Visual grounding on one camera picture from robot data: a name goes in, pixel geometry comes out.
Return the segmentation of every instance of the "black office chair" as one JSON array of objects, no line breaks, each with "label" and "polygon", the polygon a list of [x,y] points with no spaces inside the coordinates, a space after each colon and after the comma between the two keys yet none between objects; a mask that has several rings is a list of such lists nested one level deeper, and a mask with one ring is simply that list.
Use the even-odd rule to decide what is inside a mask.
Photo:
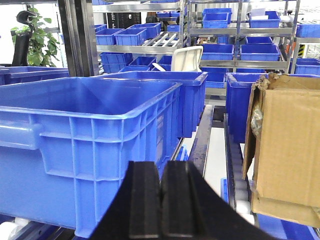
[{"label": "black office chair", "polygon": [[16,20],[19,23],[28,25],[30,31],[20,32],[16,34],[16,31],[11,31],[11,35],[16,35],[14,55],[12,64],[0,64],[5,67],[22,67],[28,66],[27,55],[29,50],[29,40],[32,37],[35,27],[31,23],[31,19],[36,16],[34,12],[31,11],[21,11],[16,16]]}]

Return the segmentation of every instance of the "plastic crate handle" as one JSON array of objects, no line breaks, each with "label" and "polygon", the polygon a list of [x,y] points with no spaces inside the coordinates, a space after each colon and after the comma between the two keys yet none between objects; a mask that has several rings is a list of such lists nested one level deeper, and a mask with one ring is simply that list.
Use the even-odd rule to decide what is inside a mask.
[{"label": "plastic crate handle", "polygon": [[37,150],[40,145],[40,124],[0,121],[0,147]]}]

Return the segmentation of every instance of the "green leaves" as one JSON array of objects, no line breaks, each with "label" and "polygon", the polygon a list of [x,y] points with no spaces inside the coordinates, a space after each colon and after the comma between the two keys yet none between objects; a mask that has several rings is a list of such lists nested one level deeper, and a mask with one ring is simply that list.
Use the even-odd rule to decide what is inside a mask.
[{"label": "green leaves", "polygon": [[[31,23],[34,26],[34,32],[29,42],[29,53],[27,56],[28,64],[30,66],[49,66],[55,67],[52,58],[56,58],[59,49],[59,41],[51,32],[44,30],[45,23],[51,24],[51,18],[43,18],[38,10],[34,7],[28,8],[29,11],[34,12],[36,16],[32,17]],[[24,25],[21,28],[14,27],[11,31],[15,33],[22,33],[30,31],[29,26]],[[16,35],[12,37],[12,41],[16,44]]]}]

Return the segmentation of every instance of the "cardboard box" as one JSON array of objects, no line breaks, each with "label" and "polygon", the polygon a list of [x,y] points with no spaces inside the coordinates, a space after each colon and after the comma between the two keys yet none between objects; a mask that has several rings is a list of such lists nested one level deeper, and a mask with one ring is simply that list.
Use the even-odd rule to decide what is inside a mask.
[{"label": "cardboard box", "polygon": [[320,227],[320,79],[270,74],[252,85],[243,177],[254,157],[251,207]]}]

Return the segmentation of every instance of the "blue plastic crate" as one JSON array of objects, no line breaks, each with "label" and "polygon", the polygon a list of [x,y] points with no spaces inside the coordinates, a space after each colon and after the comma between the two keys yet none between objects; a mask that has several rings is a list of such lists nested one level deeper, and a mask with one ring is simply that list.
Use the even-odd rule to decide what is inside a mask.
[{"label": "blue plastic crate", "polygon": [[131,71],[150,71],[150,67],[149,66],[125,66],[119,71],[119,73],[131,72]]},{"label": "blue plastic crate", "polygon": [[[170,72],[171,71],[171,64],[159,64],[160,67],[162,67],[166,72]],[[156,72],[160,72],[157,68],[153,68],[151,71],[156,71]]]},{"label": "blue plastic crate", "polygon": [[247,61],[278,61],[280,50],[275,44],[246,44],[240,46],[240,57]]},{"label": "blue plastic crate", "polygon": [[102,52],[100,54],[103,64],[129,64],[132,62],[132,53]]},{"label": "blue plastic crate", "polygon": [[320,60],[315,58],[297,58],[294,73],[320,75]]},{"label": "blue plastic crate", "polygon": [[216,13],[227,13],[228,14],[228,24],[231,23],[232,8],[205,8],[202,11],[202,15],[216,14]]},{"label": "blue plastic crate", "polygon": [[169,11],[157,11],[156,12],[156,16],[158,18],[170,18],[171,17],[171,13]]},{"label": "blue plastic crate", "polygon": [[269,36],[247,36],[245,38],[246,44],[273,44]]},{"label": "blue plastic crate", "polygon": [[11,66],[6,69],[9,70],[9,73],[4,75],[4,83],[6,85],[69,77],[67,68]]},{"label": "blue plastic crate", "polygon": [[174,24],[174,25],[168,25],[166,26],[167,32],[180,32],[180,25]]},{"label": "blue plastic crate", "polygon": [[234,46],[231,44],[203,44],[202,60],[232,60]]},{"label": "blue plastic crate", "polygon": [[99,31],[101,31],[103,29],[107,29],[107,24],[94,25],[95,32],[99,32]]},{"label": "blue plastic crate", "polygon": [[182,83],[179,94],[178,137],[191,138],[200,121],[206,95],[206,72],[132,71],[107,76],[116,79],[162,80]]},{"label": "blue plastic crate", "polygon": [[138,56],[135,60],[133,60],[129,66],[147,66],[153,67],[153,63],[157,61],[156,57],[151,56]]},{"label": "blue plastic crate", "polygon": [[223,89],[225,87],[225,76],[228,68],[201,67],[202,72],[207,72],[205,86],[207,88]]},{"label": "blue plastic crate", "polygon": [[103,71],[106,74],[111,74],[111,73],[117,73],[124,67],[128,66],[127,63],[107,63],[107,64],[102,64],[103,66]]},{"label": "blue plastic crate", "polygon": [[298,24],[296,36],[298,38],[320,38],[320,24]]},{"label": "blue plastic crate", "polygon": [[89,238],[129,161],[155,162],[162,174],[180,86],[94,77],[1,86],[0,213]]},{"label": "blue plastic crate", "polygon": [[140,46],[147,40],[147,30],[129,28],[116,33],[114,36],[117,45]]},{"label": "blue plastic crate", "polygon": [[159,64],[171,65],[172,55],[165,55],[159,60]]},{"label": "blue plastic crate", "polygon": [[248,74],[264,74],[266,71],[260,68],[237,68],[237,73],[248,73]]},{"label": "blue plastic crate", "polygon": [[123,31],[123,28],[106,28],[95,33],[96,44],[98,45],[115,45],[115,34]]},{"label": "blue plastic crate", "polygon": [[146,29],[146,39],[153,39],[158,36],[161,32],[161,23],[145,23],[145,24],[135,24],[128,29]]},{"label": "blue plastic crate", "polygon": [[7,68],[0,68],[0,86],[6,84],[5,75],[9,74],[9,69]]},{"label": "blue plastic crate", "polygon": [[204,29],[226,29],[228,27],[229,13],[207,13],[203,16]]},{"label": "blue plastic crate", "polygon": [[218,36],[217,43],[218,44],[228,44],[229,43],[229,37],[227,37],[227,36]]},{"label": "blue plastic crate", "polygon": [[249,26],[253,29],[277,29],[280,24],[280,17],[276,11],[266,11],[265,15],[268,15],[267,20],[252,20],[249,19]]},{"label": "blue plastic crate", "polygon": [[171,11],[170,14],[171,14],[171,17],[173,17],[173,18],[180,17],[180,12],[179,11]]}]

